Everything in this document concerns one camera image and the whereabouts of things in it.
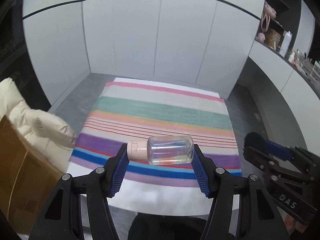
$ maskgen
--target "blue gripper pad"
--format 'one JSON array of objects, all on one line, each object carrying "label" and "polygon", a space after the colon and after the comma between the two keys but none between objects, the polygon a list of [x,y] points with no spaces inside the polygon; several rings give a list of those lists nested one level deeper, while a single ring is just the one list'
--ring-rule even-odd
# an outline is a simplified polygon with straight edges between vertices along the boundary
[{"label": "blue gripper pad", "polygon": [[206,197],[208,197],[209,194],[211,193],[211,190],[209,189],[208,176],[202,166],[202,163],[199,159],[199,156],[196,150],[194,152],[191,165],[192,165],[193,171],[195,172],[196,179],[198,181],[198,185],[200,187],[201,192],[205,194]]},{"label": "blue gripper pad", "polygon": [[127,171],[129,165],[127,149],[123,152],[118,165],[112,176],[112,188],[110,190],[111,195],[114,197],[117,192],[119,192],[125,172]]},{"label": "blue gripper pad", "polygon": [[266,140],[266,147],[268,152],[275,156],[278,157],[279,159],[283,161],[291,160],[292,159],[292,153],[285,147],[278,145],[274,142],[270,142]]}]

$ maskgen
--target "white bottle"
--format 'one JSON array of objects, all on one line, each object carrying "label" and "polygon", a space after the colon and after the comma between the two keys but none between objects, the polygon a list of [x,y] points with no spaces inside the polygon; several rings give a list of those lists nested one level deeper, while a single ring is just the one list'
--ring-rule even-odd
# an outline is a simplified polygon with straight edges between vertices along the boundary
[{"label": "white bottle", "polygon": [[290,31],[286,32],[281,44],[281,48],[280,48],[280,55],[282,57],[285,56],[285,54],[287,53],[287,50],[289,48],[290,42],[291,42],[291,38],[292,38],[292,34],[290,33]]},{"label": "white bottle", "polygon": [[292,63],[294,60],[294,51],[291,53],[290,57],[289,57],[289,62]]}]

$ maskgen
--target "purple stripe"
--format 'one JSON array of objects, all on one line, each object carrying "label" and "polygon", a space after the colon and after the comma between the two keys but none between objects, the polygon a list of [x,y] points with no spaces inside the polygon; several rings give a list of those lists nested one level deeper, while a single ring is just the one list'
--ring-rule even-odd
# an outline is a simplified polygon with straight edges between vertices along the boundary
[{"label": "purple stripe", "polygon": [[[94,152],[103,152],[115,156],[123,142],[97,137],[87,133],[80,133],[76,146],[87,148]],[[205,157],[211,158],[217,167],[240,169],[239,155],[222,155],[204,153]],[[191,164],[179,164],[181,168],[191,168]]]},{"label": "purple stripe", "polygon": [[138,181],[142,183],[172,186],[172,187],[199,187],[198,182],[195,179],[173,179],[162,178],[150,175],[142,175],[134,172],[127,171],[124,176],[125,179]]},{"label": "purple stripe", "polygon": [[96,169],[98,167],[100,167],[101,165],[99,164],[96,164],[96,163],[91,163],[89,161],[86,161],[86,160],[83,160],[83,159],[80,159],[78,157],[75,157],[75,156],[71,156],[70,159],[69,159],[70,162],[73,162],[75,164],[78,164],[82,167],[86,167],[86,168],[89,168],[89,169]]},{"label": "purple stripe", "polygon": [[80,133],[77,139],[77,146],[82,146],[96,152],[103,152],[115,156],[123,142],[97,137],[87,133]]}]

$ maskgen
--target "blue stripe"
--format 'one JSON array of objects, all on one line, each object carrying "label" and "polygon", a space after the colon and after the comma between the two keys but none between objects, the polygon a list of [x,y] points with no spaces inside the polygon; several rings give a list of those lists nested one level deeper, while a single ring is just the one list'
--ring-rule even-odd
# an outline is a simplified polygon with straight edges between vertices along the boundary
[{"label": "blue stripe", "polygon": [[[81,158],[83,160],[92,162],[92,163],[96,163],[99,164],[101,166],[103,166],[107,159],[108,156],[106,155],[101,155],[101,154],[95,154],[92,155],[91,152],[90,154],[86,153],[88,151],[86,150],[78,150],[78,149],[74,149],[72,152],[72,155],[78,158]],[[160,170],[160,169],[155,169],[155,168],[168,168],[168,169],[178,169],[181,171],[170,171],[170,170]],[[135,173],[139,173],[139,174],[144,174],[144,175],[151,175],[151,176],[158,176],[158,177],[163,177],[163,178],[175,178],[175,179],[196,179],[196,176],[194,174],[193,170],[187,170],[186,169],[180,169],[180,168],[170,168],[170,167],[163,167],[163,166],[152,166],[152,165],[146,165],[143,163],[134,163],[134,162],[130,162],[127,171],[130,172],[135,172]],[[233,170],[228,170],[232,175],[235,176],[241,176],[241,172],[238,172],[239,170],[235,170],[236,172],[233,172]]]},{"label": "blue stripe", "polygon": [[[106,160],[109,158],[109,156],[106,156],[106,155],[103,155],[103,154],[99,154],[99,153],[95,153],[95,152],[92,152],[92,151],[89,151],[89,150],[85,150],[85,149],[82,149],[82,148],[79,148],[79,147],[75,147],[74,151],[75,150],[83,152],[83,153],[86,153],[86,154],[89,154],[89,155],[93,155],[93,156],[96,156],[96,157],[104,158]],[[148,168],[148,169],[152,169],[152,170],[194,173],[192,169],[149,165],[149,164],[146,164],[146,163],[130,162],[129,165],[130,166],[141,167],[141,168]]]}]

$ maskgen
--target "stuffed toy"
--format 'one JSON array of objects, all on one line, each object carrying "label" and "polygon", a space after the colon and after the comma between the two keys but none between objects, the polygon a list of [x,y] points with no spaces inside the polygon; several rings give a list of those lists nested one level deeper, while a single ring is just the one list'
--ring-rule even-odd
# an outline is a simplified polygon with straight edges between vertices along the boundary
[{"label": "stuffed toy", "polygon": [[[270,5],[268,5],[268,3],[265,1],[263,13],[262,13],[262,18],[261,18],[262,32],[265,33],[268,30],[269,24],[270,24],[270,18],[274,20],[276,15],[277,15],[277,12]],[[263,28],[264,20],[266,20],[266,27],[265,28]]]},{"label": "stuffed toy", "polygon": [[258,33],[258,36],[257,36],[258,40],[261,41],[261,42],[264,42],[266,37],[264,36],[263,33]]}]

